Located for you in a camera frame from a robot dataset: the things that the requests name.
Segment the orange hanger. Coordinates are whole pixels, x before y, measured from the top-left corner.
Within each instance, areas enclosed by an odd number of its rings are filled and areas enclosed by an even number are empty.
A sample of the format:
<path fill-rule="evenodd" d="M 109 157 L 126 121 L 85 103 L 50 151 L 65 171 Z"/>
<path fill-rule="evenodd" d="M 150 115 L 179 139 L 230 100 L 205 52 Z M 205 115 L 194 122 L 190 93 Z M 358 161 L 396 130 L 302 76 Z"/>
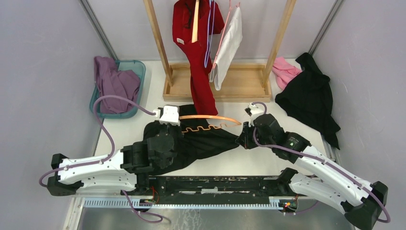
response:
<path fill-rule="evenodd" d="M 218 116 L 218 115 L 185 115 L 185 116 L 180 116 L 180 120 L 187 120 L 187 119 L 215 119 L 215 120 L 222 120 L 226 122 L 231 122 L 233 123 L 232 125 L 228 125 L 226 123 L 220 123 L 218 126 L 211 125 L 209 124 L 208 127 L 203 127 L 203 126 L 197 126 L 195 129 L 191 127 L 186 127 L 182 133 L 189 133 L 189 132 L 199 132 L 199 131 L 210 131 L 212 129 L 223 129 L 224 127 L 236 127 L 236 126 L 241 126 L 242 123 L 229 117 L 223 117 L 223 116 Z"/>

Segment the white garment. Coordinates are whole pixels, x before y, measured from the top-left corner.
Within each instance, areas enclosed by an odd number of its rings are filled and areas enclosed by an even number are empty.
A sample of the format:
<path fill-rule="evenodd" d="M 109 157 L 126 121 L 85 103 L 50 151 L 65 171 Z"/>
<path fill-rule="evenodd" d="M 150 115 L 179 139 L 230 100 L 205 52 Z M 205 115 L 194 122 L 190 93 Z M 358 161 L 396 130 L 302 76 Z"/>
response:
<path fill-rule="evenodd" d="M 226 28 L 225 35 L 220 43 L 218 53 L 214 59 L 209 81 L 214 83 L 217 91 L 221 90 L 222 83 L 226 78 L 227 71 L 241 44 L 242 35 L 242 12 L 238 6 Z"/>

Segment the wooden hanger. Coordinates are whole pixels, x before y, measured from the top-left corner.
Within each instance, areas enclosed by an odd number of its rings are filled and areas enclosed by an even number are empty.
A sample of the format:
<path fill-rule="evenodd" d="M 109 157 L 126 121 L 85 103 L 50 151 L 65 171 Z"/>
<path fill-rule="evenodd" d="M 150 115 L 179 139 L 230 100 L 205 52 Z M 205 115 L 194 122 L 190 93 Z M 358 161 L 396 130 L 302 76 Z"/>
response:
<path fill-rule="evenodd" d="M 198 41 L 199 7 L 200 7 L 200 1 L 196 0 L 195 7 L 194 7 L 194 15 L 193 15 L 193 25 L 192 25 L 192 38 L 191 38 L 192 43 L 195 43 Z"/>

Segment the red skirt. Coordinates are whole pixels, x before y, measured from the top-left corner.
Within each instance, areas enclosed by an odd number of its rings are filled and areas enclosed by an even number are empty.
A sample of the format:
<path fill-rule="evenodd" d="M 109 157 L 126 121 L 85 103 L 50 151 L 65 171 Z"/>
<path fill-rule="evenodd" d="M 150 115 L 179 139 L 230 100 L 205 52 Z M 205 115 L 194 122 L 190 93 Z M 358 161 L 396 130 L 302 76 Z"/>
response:
<path fill-rule="evenodd" d="M 206 51 L 207 20 L 209 1 L 201 0 L 199 7 L 198 41 L 191 42 L 194 15 L 194 0 L 179 0 L 174 4 L 172 17 L 172 39 L 182 50 L 190 64 L 191 94 L 195 109 L 199 115 L 217 115 L 215 99 L 209 83 L 212 61 L 205 68 L 203 61 Z M 225 26 L 224 19 L 215 4 L 213 35 L 220 34 Z"/>

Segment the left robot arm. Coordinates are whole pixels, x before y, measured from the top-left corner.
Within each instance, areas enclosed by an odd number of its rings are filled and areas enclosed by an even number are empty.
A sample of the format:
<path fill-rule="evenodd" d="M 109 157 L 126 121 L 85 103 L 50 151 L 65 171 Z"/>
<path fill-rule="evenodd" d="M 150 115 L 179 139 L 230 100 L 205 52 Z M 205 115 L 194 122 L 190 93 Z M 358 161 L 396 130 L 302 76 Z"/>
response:
<path fill-rule="evenodd" d="M 173 164 L 182 137 L 180 126 L 159 124 L 157 134 L 113 155 L 70 159 L 55 154 L 44 185 L 53 196 L 145 195 L 151 188 L 149 177 Z"/>

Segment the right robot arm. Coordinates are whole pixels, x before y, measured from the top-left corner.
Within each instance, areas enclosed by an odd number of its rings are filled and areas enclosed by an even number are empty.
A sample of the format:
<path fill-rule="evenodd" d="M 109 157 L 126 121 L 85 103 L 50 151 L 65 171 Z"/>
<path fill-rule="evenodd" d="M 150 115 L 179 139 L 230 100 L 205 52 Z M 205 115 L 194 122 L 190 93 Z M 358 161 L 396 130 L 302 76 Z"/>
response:
<path fill-rule="evenodd" d="M 311 197 L 336 209 L 360 230 L 371 230 L 376 222 L 389 223 L 386 209 L 388 187 L 380 181 L 371 183 L 344 169 L 323 155 L 301 135 L 286 132 L 276 118 L 262 110 L 247 110 L 241 137 L 246 149 L 269 148 L 280 159 L 313 173 L 318 179 L 290 168 L 277 181 L 277 191 L 288 196 L 292 192 Z"/>

